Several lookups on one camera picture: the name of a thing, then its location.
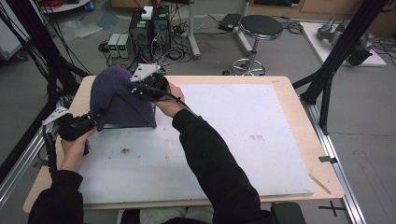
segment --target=white board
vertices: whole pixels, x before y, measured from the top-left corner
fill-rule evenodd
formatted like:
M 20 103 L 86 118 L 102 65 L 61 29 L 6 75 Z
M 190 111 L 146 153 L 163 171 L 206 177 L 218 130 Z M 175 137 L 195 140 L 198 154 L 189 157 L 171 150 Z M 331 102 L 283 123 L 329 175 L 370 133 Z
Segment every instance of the white board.
M 312 48 L 315 50 L 315 53 L 318 55 L 320 61 L 324 63 L 330 52 L 332 51 L 333 45 L 329 43 L 328 40 L 323 39 L 320 40 L 317 38 L 318 29 L 322 27 L 325 23 L 314 23 L 314 22 L 301 22 L 301 25 L 304 27 L 304 34 L 308 38 L 309 43 Z M 367 58 L 362 64 L 358 66 L 368 66 L 368 67 L 384 67 L 387 65 L 384 60 L 382 60 L 378 54 L 376 54 L 373 50 L 370 50 L 370 53 L 373 55 Z M 350 65 L 347 62 L 343 62 L 342 65 Z
M 224 138 L 261 196 L 312 194 L 285 114 L 271 85 L 180 85 L 187 105 Z M 205 199 L 172 120 L 157 128 L 105 129 L 91 137 L 80 170 L 84 203 Z

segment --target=hand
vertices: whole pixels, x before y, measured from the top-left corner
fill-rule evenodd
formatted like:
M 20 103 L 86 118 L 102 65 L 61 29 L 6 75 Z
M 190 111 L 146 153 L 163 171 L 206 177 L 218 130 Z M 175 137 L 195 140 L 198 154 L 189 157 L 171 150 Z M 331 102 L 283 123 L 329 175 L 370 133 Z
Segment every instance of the hand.
M 169 82 L 169 92 L 184 102 L 184 94 L 180 87 Z M 174 100 L 169 99 L 168 96 L 164 96 L 157 102 L 154 102 L 154 104 L 158 106 L 166 116 L 171 118 L 174 117 L 178 111 L 184 109 L 183 106 L 176 103 Z
M 64 139 L 61 140 L 62 148 L 64 149 L 64 161 L 62 162 L 60 170 L 78 172 L 83 163 L 82 156 L 84 154 L 84 149 L 85 147 L 90 148 L 88 138 L 95 132 L 96 126 L 73 142 Z

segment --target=wooden table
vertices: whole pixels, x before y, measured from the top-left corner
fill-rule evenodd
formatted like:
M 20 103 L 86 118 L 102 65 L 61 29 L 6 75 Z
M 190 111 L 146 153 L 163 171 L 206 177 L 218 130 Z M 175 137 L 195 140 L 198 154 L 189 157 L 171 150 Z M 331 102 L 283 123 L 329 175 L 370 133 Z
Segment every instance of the wooden table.
M 276 91 L 280 105 L 285 113 L 290 130 L 304 159 L 306 170 L 311 177 L 315 193 L 299 196 L 271 196 L 261 197 L 262 202 L 284 202 L 300 200 L 340 199 L 344 196 L 343 188 L 329 162 L 321 162 L 318 157 L 325 156 L 325 152 L 316 136 L 316 133 L 305 114 L 300 100 L 286 77 L 223 77 L 223 76 L 167 76 L 175 84 L 269 84 Z M 89 111 L 91 86 L 94 77 L 85 77 L 78 90 L 70 112 L 82 115 Z M 57 141 L 58 166 L 64 158 L 62 148 Z M 43 190 L 50 187 L 51 179 L 48 167 L 43 166 L 23 206 L 25 212 L 30 212 L 31 207 Z M 125 209 L 159 206 L 191 206 L 207 205 L 208 200 L 173 201 L 160 203 L 103 203 L 84 205 L 84 209 Z

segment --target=metal frame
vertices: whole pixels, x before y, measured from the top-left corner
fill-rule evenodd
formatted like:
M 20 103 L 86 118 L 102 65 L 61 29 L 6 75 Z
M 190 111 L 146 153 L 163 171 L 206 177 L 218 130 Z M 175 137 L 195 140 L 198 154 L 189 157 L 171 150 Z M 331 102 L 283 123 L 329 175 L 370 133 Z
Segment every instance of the metal frame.
M 18 161 L 15 163 L 11 171 L 0 186 L 0 210 L 8 200 L 13 190 L 18 186 L 27 169 L 29 168 L 40 148 L 44 146 L 42 129 L 33 137 L 29 146 L 24 150 Z
M 355 46 L 359 43 L 363 34 L 386 3 L 387 0 L 363 1 L 319 70 L 293 83 L 294 89 L 297 89 L 311 82 L 306 92 L 301 95 L 301 99 L 308 102 L 310 105 L 314 105 L 319 95 L 323 92 L 319 125 L 325 134 L 328 134 L 327 118 L 332 91 L 332 79 L 344 60 L 354 51 Z
M 307 102 L 302 102 L 302 104 L 307 112 L 308 117 L 311 119 L 311 123 L 314 126 L 314 129 L 318 135 L 318 139 L 320 140 L 320 143 L 322 144 L 326 155 L 330 156 L 331 158 L 336 158 L 337 160 L 336 163 L 332 164 L 332 167 L 334 168 L 334 171 L 337 174 L 341 185 L 343 186 L 345 192 L 343 202 L 345 204 L 350 221 L 354 224 L 366 223 L 361 208 L 359 207 L 358 201 L 356 200 L 356 197 L 353 193 L 352 187 L 350 187 L 347 180 L 347 175 L 345 174 L 341 162 L 338 159 L 337 153 L 335 152 L 335 148 L 332 145 L 332 140 L 330 139 L 330 136 L 323 132 L 323 130 L 320 128 L 320 113 L 318 112 L 318 108 L 315 105 L 309 105 Z

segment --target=black jacket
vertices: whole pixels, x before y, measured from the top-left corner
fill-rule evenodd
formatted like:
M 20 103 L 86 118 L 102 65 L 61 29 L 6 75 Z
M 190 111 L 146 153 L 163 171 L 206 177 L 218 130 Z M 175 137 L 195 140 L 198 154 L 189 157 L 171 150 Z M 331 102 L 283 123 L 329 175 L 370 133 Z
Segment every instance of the black jacket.
M 216 130 L 187 110 L 179 111 L 172 125 L 180 132 L 188 165 L 213 205 L 213 223 L 275 223 L 270 212 L 261 210 L 257 190 Z M 78 192 L 82 176 L 58 171 L 51 177 L 52 185 L 38 196 L 28 223 L 83 223 L 82 195 Z M 165 223 L 201 222 L 174 218 Z

